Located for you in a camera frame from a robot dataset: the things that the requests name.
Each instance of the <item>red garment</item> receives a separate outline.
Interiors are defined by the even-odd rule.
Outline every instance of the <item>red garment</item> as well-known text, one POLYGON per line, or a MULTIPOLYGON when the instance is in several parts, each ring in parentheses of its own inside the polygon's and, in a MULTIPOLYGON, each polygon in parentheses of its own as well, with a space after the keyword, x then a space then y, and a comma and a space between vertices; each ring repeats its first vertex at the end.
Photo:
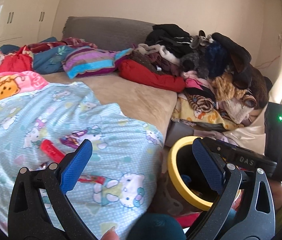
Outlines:
POLYGON ((86 47, 86 46, 90 46, 93 49, 97 49, 98 48, 98 46, 96 46, 94 43, 86 42, 83 39, 74 38, 74 37, 69 37, 69 38, 66 38, 66 39, 62 39, 61 42, 64 42, 68 46, 72 46, 74 48, 81 48, 81 47, 86 47))
POLYGON ((125 79, 155 88, 182 92, 185 87, 182 77, 158 75, 131 59, 123 60, 119 65, 119 71, 119 75, 125 79))
POLYGON ((44 52, 49 49, 53 49, 58 46, 62 46, 66 44, 64 42, 40 42, 40 43, 33 43, 28 45, 28 48, 33 52, 33 53, 39 53, 39 52, 44 52))
POLYGON ((8 55, 0 52, 0 73, 33 71, 32 62, 33 55, 27 46, 23 46, 18 52, 8 55))
POLYGON ((184 215, 184 216, 178 216, 174 217, 176 221, 179 222, 182 228, 189 228, 194 221, 199 217, 201 212, 190 214, 190 215, 184 215))

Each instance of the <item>white wardrobe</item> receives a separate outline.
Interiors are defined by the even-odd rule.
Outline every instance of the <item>white wardrobe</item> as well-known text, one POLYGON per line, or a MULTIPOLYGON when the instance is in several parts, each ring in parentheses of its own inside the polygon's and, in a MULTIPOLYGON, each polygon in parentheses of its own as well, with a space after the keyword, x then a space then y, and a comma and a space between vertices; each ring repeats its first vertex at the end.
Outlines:
POLYGON ((0 0, 0 46, 23 46, 51 36, 60 0, 0 0))

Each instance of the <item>beige wall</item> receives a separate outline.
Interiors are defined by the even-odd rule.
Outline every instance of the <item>beige wall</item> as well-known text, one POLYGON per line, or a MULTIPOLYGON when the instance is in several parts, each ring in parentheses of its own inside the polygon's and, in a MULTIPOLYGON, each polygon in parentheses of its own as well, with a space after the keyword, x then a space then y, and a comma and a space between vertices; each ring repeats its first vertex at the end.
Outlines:
POLYGON ((256 67, 273 83, 279 74, 282 45, 282 1, 264 0, 263 31, 256 67))
POLYGON ((244 46, 256 62, 263 0, 61 0, 52 35, 60 38, 68 16, 119 17, 175 23, 190 34, 220 32, 244 46))

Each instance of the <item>blue gripper pad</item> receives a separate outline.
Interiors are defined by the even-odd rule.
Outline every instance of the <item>blue gripper pad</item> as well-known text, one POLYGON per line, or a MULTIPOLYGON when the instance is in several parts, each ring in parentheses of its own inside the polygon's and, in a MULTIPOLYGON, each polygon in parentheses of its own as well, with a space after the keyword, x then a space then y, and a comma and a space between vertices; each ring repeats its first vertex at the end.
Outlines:
POLYGON ((92 156, 92 143, 85 139, 75 151, 76 155, 72 158, 68 166, 61 174, 60 188, 63 194, 73 190, 83 169, 92 156))
POLYGON ((202 145, 201 138, 193 141, 192 152, 210 188, 220 195, 223 191, 223 174, 202 145))

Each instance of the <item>finger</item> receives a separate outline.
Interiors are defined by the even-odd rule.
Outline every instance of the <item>finger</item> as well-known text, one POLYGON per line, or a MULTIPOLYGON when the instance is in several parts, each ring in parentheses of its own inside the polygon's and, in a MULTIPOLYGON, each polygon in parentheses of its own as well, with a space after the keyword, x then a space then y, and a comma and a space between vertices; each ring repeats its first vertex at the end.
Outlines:
POLYGON ((279 210, 282 207, 282 182, 269 179, 268 183, 271 188, 274 208, 275 210, 279 210))
POLYGON ((101 238, 101 240, 120 240, 115 232, 115 227, 110 228, 101 238))

